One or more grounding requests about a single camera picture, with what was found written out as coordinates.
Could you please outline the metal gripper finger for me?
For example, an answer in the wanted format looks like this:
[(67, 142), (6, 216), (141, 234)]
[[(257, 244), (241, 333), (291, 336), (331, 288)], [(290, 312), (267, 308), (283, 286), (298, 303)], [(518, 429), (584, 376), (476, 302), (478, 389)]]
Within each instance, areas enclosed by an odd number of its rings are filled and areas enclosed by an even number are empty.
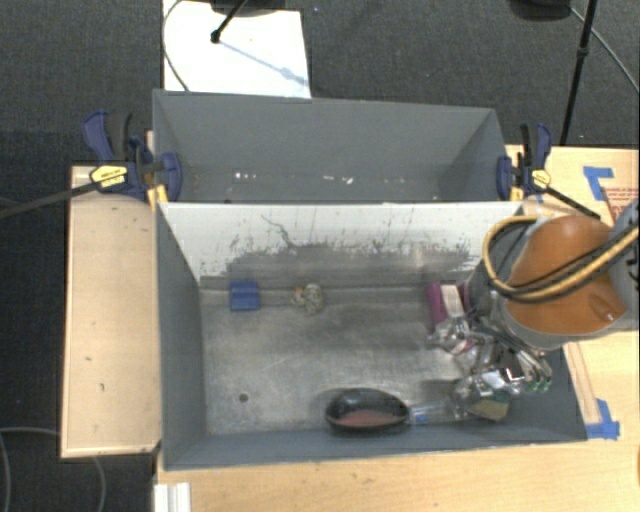
[(437, 323), (427, 340), (445, 351), (470, 351), (480, 344), (472, 335), (466, 318), (461, 316), (447, 318)]
[(471, 375), (454, 382), (451, 398), (461, 417), (506, 418), (520, 386), (497, 379), (497, 373), (475, 380)]

